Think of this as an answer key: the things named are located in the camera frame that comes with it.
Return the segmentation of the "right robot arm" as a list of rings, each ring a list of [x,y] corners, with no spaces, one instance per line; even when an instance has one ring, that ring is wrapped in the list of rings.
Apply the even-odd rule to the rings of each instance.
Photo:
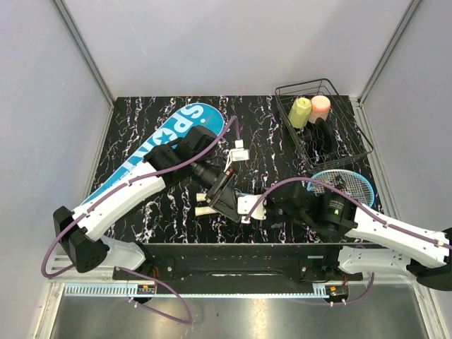
[[[322,193],[303,186],[320,186]],[[267,189],[263,200],[289,218],[300,218],[318,233],[363,239],[402,256],[401,273],[428,288],[451,291],[451,230],[428,230],[388,217],[353,195],[317,179],[284,179]]]

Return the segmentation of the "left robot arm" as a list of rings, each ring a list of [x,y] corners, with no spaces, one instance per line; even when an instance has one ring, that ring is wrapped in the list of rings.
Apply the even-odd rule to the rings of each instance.
[[[218,203],[220,214],[240,221],[231,185],[232,168],[223,170],[208,161],[221,138],[204,126],[193,126],[184,137],[154,147],[97,198],[73,210],[57,208],[53,213],[56,238],[52,245],[61,245],[79,273],[106,265],[124,267],[136,279],[146,279],[153,263],[143,246],[106,237],[105,232],[140,204],[188,178],[211,191],[221,188],[221,196],[210,196],[208,202]]]

